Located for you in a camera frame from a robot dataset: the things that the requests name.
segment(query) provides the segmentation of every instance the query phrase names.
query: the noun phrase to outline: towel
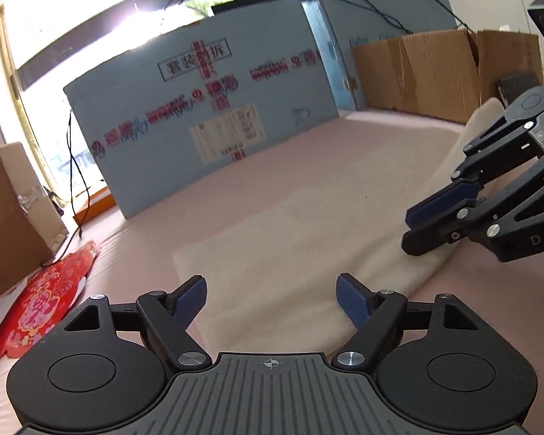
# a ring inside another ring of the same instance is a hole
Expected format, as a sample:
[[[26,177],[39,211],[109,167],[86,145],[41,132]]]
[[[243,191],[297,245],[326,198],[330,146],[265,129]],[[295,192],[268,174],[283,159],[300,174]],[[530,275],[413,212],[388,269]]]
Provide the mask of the towel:
[[[354,333],[335,298],[340,273],[373,290],[414,291],[454,247],[406,255],[405,212],[448,184],[464,145],[502,113],[492,99],[461,134],[408,129],[328,180],[174,251],[179,277],[207,279],[196,319],[206,350],[331,355]]]

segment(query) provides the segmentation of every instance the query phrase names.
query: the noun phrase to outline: brown cardboard box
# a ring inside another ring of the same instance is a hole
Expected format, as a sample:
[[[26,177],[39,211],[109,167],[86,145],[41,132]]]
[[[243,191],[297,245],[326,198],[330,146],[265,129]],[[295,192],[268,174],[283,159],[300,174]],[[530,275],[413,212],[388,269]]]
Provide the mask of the brown cardboard box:
[[[0,295],[52,258],[68,232],[21,143],[0,146]]]
[[[534,72],[543,82],[538,36],[433,31],[352,48],[369,106],[465,124],[498,96],[502,78]]]

